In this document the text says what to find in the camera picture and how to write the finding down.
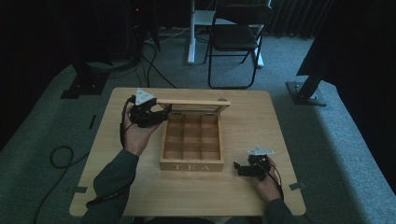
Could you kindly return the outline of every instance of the black curtain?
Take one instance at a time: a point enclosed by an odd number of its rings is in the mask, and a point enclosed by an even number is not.
[[[297,74],[323,76],[336,86],[394,191],[395,9],[393,0],[336,0]]]

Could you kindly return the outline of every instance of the wooden table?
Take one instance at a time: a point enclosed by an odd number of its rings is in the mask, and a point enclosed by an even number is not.
[[[275,151],[276,163],[283,182],[285,202],[294,215],[303,215],[305,205],[299,189],[289,185],[297,179],[290,161],[271,97],[266,91],[223,91],[144,89],[158,99],[218,100],[231,105],[221,112],[224,148],[222,172],[180,172],[160,170],[163,125],[151,136],[140,156],[136,179],[131,187],[131,200],[124,215],[161,216],[262,216],[266,204],[249,182],[233,167],[236,161],[248,165],[247,151],[259,145]],[[135,88],[116,88],[109,99],[91,154],[79,181],[86,193],[75,193],[70,206],[72,216],[86,212],[85,203],[94,199],[92,181],[120,152],[120,114]],[[160,110],[156,105],[153,111]]]

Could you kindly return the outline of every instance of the dark background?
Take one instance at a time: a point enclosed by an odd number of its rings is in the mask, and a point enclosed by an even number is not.
[[[72,62],[69,39],[61,35],[63,27],[49,4],[53,2],[6,0],[0,3],[0,148],[30,113],[53,77]],[[159,2],[160,26],[190,25],[190,1]],[[197,1],[196,7],[205,8],[208,2]],[[273,2],[286,8],[312,3]],[[336,86],[377,164],[395,190],[396,20],[392,13],[395,3],[391,0],[320,2],[327,5],[333,2],[333,5],[325,21],[304,21],[323,25],[311,32],[315,41],[297,75],[321,75]],[[131,44],[134,39],[125,29],[127,20],[133,22],[133,17],[125,13],[131,8],[130,2],[63,1],[58,7],[62,10],[57,11],[60,13],[57,15],[66,19],[74,40],[72,53],[81,60],[111,64],[111,60],[128,57],[128,52],[134,50]],[[278,15],[277,22],[286,19]],[[270,35],[287,35],[288,27],[284,27],[271,27]]]

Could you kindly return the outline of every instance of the gray carpet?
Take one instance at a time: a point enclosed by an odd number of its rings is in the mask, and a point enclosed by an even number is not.
[[[298,37],[264,39],[265,65],[258,70],[256,81],[249,89],[270,92],[295,173],[307,185],[302,190],[306,217],[297,218],[301,223],[310,223],[308,219],[313,223],[396,223],[395,195],[335,87],[320,83],[318,90],[328,104],[324,108],[295,105],[290,97],[285,83],[306,79],[295,74],[312,41]],[[162,42],[162,51],[158,52],[154,65],[178,88],[208,89],[207,64],[202,64],[205,43],[197,42],[193,65],[187,64],[188,45],[189,40],[184,37]],[[153,52],[145,47],[144,55],[151,60]],[[228,73],[218,81],[223,84],[248,81],[250,61],[238,64],[231,63],[233,60],[229,58],[216,60],[214,74]],[[107,68],[99,63],[92,65]],[[148,70],[149,65],[141,63],[136,70],[112,73],[102,95],[81,95],[74,100],[60,99],[76,75],[72,66],[52,80],[0,154],[0,223],[33,223],[40,202],[64,171],[51,166],[51,151],[70,146],[75,153],[73,161],[89,152],[111,91],[115,87],[146,87],[143,74]],[[173,88],[153,68],[149,80],[152,88]],[[91,126],[93,115],[96,119]],[[67,164],[68,158],[66,150],[55,155],[59,164]],[[67,171],[43,204],[37,223],[79,222],[78,217],[68,213],[73,196],[69,189],[78,184],[84,165],[85,160]],[[121,223],[131,220],[124,217]],[[230,223],[246,223],[246,220],[236,217]]]

